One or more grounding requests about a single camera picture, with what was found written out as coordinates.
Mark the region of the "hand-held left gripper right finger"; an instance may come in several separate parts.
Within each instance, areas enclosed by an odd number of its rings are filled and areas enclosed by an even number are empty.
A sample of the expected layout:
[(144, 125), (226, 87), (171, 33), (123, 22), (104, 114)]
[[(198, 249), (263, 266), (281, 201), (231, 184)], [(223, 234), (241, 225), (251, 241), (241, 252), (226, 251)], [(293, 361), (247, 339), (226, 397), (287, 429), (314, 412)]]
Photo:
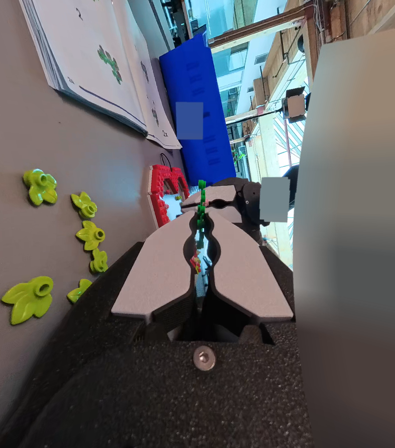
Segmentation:
[(287, 321), (293, 311), (259, 244), (217, 212), (207, 212), (215, 294), (257, 322)]

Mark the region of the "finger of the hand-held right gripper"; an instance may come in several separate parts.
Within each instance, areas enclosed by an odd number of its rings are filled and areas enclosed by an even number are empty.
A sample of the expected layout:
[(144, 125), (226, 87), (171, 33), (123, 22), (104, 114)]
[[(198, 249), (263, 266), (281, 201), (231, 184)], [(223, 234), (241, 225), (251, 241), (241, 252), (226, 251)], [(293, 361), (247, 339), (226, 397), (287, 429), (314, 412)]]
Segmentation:
[(210, 214), (211, 212), (217, 213), (219, 216), (223, 217), (231, 223), (243, 222), (240, 212), (233, 206), (226, 206), (223, 208), (215, 208), (212, 206), (207, 207), (206, 213)]
[(218, 201), (223, 203), (223, 207), (226, 204), (230, 204), (234, 201), (236, 196), (236, 189), (234, 185), (222, 185), (222, 186), (209, 186), (203, 190), (198, 191), (189, 196), (181, 203), (182, 210), (189, 210), (197, 208), (199, 205), (205, 207), (217, 204)]

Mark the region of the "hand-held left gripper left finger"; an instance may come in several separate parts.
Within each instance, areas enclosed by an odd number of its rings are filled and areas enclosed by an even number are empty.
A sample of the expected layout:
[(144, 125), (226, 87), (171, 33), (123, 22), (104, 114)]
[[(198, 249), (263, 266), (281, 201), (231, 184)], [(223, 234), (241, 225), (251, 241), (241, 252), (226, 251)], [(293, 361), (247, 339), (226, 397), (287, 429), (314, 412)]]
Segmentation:
[(143, 318), (187, 297), (194, 289), (194, 273), (184, 247), (193, 242), (194, 211), (186, 212), (153, 232), (144, 242), (111, 313)]

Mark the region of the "green lego plant piece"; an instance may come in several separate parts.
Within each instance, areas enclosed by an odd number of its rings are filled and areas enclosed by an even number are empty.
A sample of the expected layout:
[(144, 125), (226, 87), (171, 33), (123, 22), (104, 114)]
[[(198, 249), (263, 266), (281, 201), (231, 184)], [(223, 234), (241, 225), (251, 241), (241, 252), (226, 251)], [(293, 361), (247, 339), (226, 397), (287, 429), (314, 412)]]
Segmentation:
[(205, 232), (205, 209), (206, 209), (206, 181), (199, 180), (198, 188), (200, 190), (200, 204), (197, 208), (198, 220), (197, 220), (197, 230), (198, 230), (198, 241), (196, 243), (196, 248), (198, 250), (204, 247), (204, 232)]

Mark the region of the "red lego heart frame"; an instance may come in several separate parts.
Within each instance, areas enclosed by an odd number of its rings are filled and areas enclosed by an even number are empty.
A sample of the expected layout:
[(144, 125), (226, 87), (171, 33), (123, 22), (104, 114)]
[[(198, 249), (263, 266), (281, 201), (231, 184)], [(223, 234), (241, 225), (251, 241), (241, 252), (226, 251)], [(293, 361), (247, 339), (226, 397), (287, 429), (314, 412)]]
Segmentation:
[(201, 272), (201, 264), (198, 259), (199, 250), (196, 248), (198, 241), (197, 210), (189, 210), (179, 215), (176, 220), (168, 217), (169, 205), (164, 201), (165, 195), (175, 196), (183, 193), (185, 199), (189, 198), (189, 188), (180, 168), (170, 168), (164, 165), (150, 167), (148, 176), (148, 200), (150, 210), (156, 226), (156, 231), (164, 226), (162, 235), (172, 237), (173, 243), (179, 243), (179, 233), (184, 234), (182, 255), (194, 276)]

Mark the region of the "group of lime lego leaves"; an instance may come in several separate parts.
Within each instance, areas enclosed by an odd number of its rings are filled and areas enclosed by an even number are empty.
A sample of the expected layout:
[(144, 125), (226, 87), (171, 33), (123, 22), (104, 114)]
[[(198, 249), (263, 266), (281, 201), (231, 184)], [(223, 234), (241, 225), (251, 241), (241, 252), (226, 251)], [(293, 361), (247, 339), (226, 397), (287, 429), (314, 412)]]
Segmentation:
[[(28, 197), (35, 206), (44, 202), (55, 204), (58, 199), (57, 181), (40, 169), (25, 171), (22, 176), (28, 189)], [(83, 250), (91, 253), (89, 270), (93, 274), (102, 274), (109, 268), (108, 256), (99, 245), (105, 240), (105, 232), (92, 219), (96, 216), (98, 206), (86, 192), (71, 194), (71, 201), (82, 217), (82, 228), (76, 238), (83, 242)], [(11, 305), (10, 324), (22, 324), (32, 317), (41, 318), (49, 310), (53, 297), (54, 281), (48, 276), (38, 276), (27, 282), (10, 288), (1, 298), (1, 302)]]

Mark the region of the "lego instruction booklet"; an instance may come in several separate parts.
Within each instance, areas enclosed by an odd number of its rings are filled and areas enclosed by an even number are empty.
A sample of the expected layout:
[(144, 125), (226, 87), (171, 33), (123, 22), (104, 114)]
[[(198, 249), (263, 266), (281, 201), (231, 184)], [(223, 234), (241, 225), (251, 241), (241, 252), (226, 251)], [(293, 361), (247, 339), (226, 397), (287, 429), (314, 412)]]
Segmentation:
[(139, 131), (182, 145), (163, 108), (146, 40), (127, 1), (19, 1), (50, 87)]

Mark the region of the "studio light panel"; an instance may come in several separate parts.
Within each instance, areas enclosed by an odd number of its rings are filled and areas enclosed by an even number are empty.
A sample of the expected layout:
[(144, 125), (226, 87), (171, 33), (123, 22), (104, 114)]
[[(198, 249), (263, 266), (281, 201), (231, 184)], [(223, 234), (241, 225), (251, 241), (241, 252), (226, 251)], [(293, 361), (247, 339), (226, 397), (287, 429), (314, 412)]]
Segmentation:
[(305, 121), (309, 106), (310, 93), (305, 93), (305, 87), (296, 87), (286, 90), (282, 98), (283, 119), (289, 123)]

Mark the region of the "blue plastic bin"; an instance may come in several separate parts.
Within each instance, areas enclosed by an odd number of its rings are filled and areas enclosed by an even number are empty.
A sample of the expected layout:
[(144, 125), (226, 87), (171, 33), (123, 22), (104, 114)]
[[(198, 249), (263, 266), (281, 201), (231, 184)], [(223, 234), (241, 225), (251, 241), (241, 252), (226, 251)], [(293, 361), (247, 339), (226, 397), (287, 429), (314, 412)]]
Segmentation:
[(212, 53), (204, 36), (187, 40), (159, 62), (191, 185), (204, 180), (211, 186), (235, 177)]

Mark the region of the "wooden beam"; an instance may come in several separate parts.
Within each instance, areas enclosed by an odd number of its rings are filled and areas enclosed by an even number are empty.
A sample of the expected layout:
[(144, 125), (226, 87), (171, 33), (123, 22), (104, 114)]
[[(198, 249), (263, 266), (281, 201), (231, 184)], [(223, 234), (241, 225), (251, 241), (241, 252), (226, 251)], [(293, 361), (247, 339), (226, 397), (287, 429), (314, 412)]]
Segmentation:
[(253, 39), (266, 37), (280, 31), (302, 25), (303, 21), (314, 11), (313, 1), (285, 11), (233, 31), (227, 31), (208, 40), (211, 52), (218, 53), (250, 42)]

